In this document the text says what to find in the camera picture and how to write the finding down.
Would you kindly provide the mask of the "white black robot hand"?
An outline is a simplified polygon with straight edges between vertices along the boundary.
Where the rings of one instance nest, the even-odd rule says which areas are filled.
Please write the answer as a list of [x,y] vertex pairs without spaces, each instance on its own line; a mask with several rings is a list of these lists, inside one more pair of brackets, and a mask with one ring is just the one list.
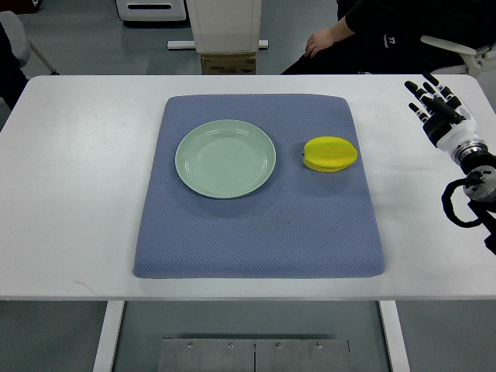
[[454,134],[455,129],[469,122],[469,113],[463,113],[461,100],[430,73],[423,73],[425,78],[419,87],[413,81],[406,81],[406,89],[417,99],[408,107],[415,113],[422,124],[422,129],[429,141],[438,146],[438,142],[448,134]]

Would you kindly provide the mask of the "seated person's hand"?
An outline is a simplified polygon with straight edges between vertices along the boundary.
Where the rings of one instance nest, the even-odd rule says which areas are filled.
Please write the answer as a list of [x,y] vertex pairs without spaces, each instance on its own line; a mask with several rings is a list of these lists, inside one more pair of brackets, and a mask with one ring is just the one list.
[[321,29],[313,33],[305,45],[305,57],[313,58],[318,52],[331,47],[337,41],[332,29]]

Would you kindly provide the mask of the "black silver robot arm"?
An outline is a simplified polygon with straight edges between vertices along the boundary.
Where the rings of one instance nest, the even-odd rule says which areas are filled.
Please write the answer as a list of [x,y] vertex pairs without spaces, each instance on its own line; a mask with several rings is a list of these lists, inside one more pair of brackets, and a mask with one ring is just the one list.
[[489,232],[484,244],[495,253],[495,155],[488,151],[486,145],[474,144],[459,155],[459,162],[465,178],[457,182],[469,198],[467,206],[476,219],[463,221],[453,212],[451,221],[463,228],[483,225]]

